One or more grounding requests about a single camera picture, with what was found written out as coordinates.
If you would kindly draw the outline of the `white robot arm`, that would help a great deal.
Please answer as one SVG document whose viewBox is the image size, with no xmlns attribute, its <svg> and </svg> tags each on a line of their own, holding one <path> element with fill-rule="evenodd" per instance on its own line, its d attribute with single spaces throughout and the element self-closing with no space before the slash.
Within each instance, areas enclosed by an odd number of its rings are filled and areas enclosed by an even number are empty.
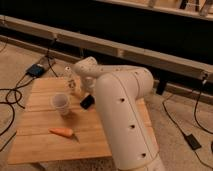
<svg viewBox="0 0 213 171">
<path fill-rule="evenodd" d="M 136 101 L 154 84 L 151 72 L 131 65 L 100 65 L 87 57 L 73 66 L 95 108 L 119 171 L 165 171 Z"/>
</svg>

